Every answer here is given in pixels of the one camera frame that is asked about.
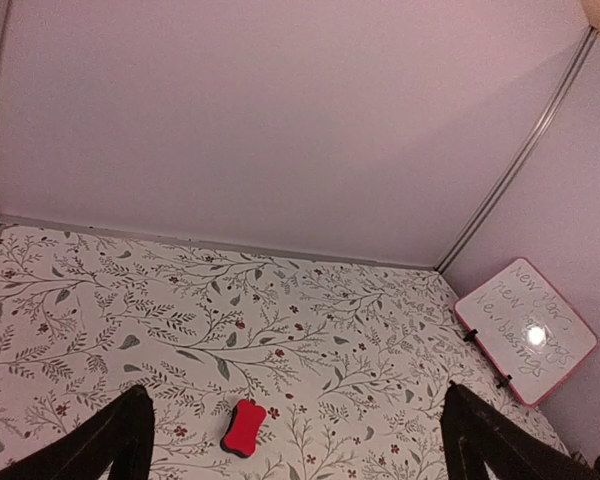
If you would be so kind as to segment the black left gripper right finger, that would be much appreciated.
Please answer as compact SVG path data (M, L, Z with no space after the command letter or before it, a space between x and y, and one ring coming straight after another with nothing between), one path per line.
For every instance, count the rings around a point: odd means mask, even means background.
M450 479L600 479L593 467L537 440L462 384L451 383L440 419Z

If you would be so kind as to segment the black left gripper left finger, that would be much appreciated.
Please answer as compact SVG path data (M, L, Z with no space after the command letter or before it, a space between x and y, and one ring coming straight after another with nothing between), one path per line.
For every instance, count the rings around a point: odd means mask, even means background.
M0 470L0 479L147 479L154 448L153 401L134 385L45 448Z

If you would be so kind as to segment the pink framed whiteboard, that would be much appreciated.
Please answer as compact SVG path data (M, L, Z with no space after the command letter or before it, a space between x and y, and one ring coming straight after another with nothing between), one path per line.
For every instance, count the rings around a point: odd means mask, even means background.
M454 305L508 387L536 407L597 348L598 338L546 277L519 257Z

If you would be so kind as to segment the red black whiteboard eraser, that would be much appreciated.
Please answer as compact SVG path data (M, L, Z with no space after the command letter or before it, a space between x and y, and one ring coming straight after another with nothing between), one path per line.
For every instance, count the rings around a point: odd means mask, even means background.
M240 458L249 458L257 446L257 437L267 411L252 402L241 399L234 406L227 430L220 440L220 448Z

